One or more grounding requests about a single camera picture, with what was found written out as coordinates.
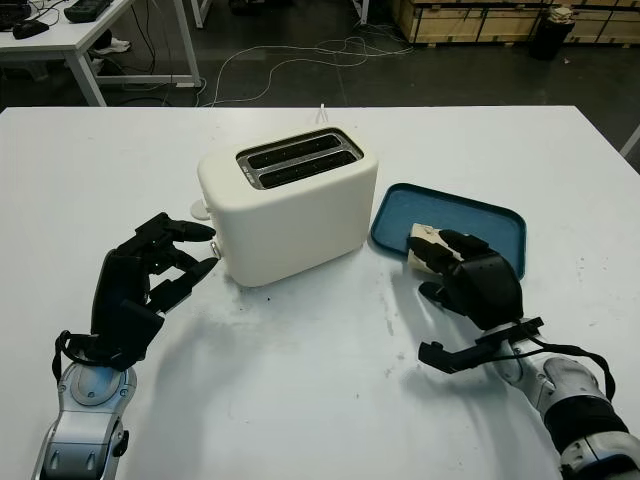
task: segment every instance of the table surface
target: table surface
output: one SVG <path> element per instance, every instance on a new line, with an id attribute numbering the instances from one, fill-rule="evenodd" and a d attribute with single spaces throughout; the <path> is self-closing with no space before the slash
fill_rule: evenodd
<path id="1" fill-rule="evenodd" d="M 159 211 L 189 218 L 196 165 L 225 142 L 316 126 L 314 109 L 8 109 L 0 115 L 0 458 L 26 478 L 57 414 L 63 329 L 87 332 L 104 254 Z M 604 355 L 640 432 L 640 179 L 573 107 L 330 109 L 412 182 L 527 222 L 525 312 Z M 205 245 L 187 248 L 198 258 Z M 419 274 L 369 244 L 275 284 L 218 265 L 136 366 L 118 478 L 560 478 L 539 417 L 489 366 L 446 375 L 422 340 L 471 345 L 423 301 Z M 599 370 L 589 364 L 601 378 Z"/>
<path id="2" fill-rule="evenodd" d="M 40 6 L 40 1 L 35 0 L 35 2 Z M 45 2 L 45 8 L 54 3 L 54 1 Z M 133 0 L 113 0 L 113 3 L 102 12 L 95 22 L 89 23 L 71 23 L 67 20 L 63 10 L 74 3 L 74 0 L 68 0 L 56 7 L 60 10 L 60 19 L 58 23 L 46 32 L 22 40 L 16 40 L 10 31 L 0 32 L 0 54 L 24 51 L 77 50 L 84 45 L 87 39 L 96 31 L 112 23 L 125 8 L 133 3 Z M 40 20 L 52 24 L 56 20 L 56 15 L 55 11 L 50 10 Z"/>

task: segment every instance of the black bin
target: black bin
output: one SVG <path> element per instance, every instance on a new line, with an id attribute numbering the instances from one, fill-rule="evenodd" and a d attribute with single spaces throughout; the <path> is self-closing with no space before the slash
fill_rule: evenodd
<path id="1" fill-rule="evenodd" d="M 539 60 L 552 60 L 564 43 L 575 22 L 556 23 L 548 13 L 540 20 L 538 30 L 529 46 L 529 55 Z"/>

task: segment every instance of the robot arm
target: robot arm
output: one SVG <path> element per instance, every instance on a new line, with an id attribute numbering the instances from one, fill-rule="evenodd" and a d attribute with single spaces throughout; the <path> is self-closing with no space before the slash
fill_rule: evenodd
<path id="1" fill-rule="evenodd" d="M 579 347 L 544 342 L 542 320 L 523 319 L 513 268 L 486 242 L 432 230 L 427 238 L 411 237 L 409 246 L 442 275 L 442 284 L 423 283 L 420 293 L 484 331 L 473 347 L 455 353 L 436 342 L 422 343 L 420 361 L 446 373 L 493 362 L 540 413 L 560 453 L 564 479 L 640 479 L 640 441 L 613 410 L 615 382 L 606 360 Z M 603 369 L 606 395 L 593 374 L 567 355 L 589 357 Z"/>
<path id="2" fill-rule="evenodd" d="M 133 365 L 144 359 L 167 313 L 216 265 L 198 262 L 174 241 L 207 241 L 215 231 L 174 221 L 160 213 L 136 235 L 107 253 L 93 302 L 91 334 L 63 331 L 52 369 L 60 411 L 44 438 L 34 480 L 112 480 L 126 452 L 129 432 L 122 416 L 136 390 Z M 151 289 L 149 274 L 170 267 L 184 273 Z M 61 354 L 71 365 L 61 372 Z"/>

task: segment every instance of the toaster top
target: toaster top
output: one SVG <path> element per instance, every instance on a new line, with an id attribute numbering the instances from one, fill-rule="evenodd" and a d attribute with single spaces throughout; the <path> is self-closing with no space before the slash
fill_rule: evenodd
<path id="1" fill-rule="evenodd" d="M 241 151 L 236 161 L 256 189 L 277 188 L 361 160 L 358 146 L 337 128 L 324 128 Z"/>
<path id="2" fill-rule="evenodd" d="M 253 145 L 202 159 L 198 178 L 210 207 L 244 208 L 290 198 L 377 168 L 372 155 L 333 126 Z"/>

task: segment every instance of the toaster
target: toaster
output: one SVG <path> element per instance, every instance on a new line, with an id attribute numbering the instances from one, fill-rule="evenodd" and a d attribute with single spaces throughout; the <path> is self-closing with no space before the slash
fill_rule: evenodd
<path id="1" fill-rule="evenodd" d="M 377 171 L 371 153 L 336 127 L 203 158 L 204 207 L 231 277 L 265 285 L 358 248 Z"/>

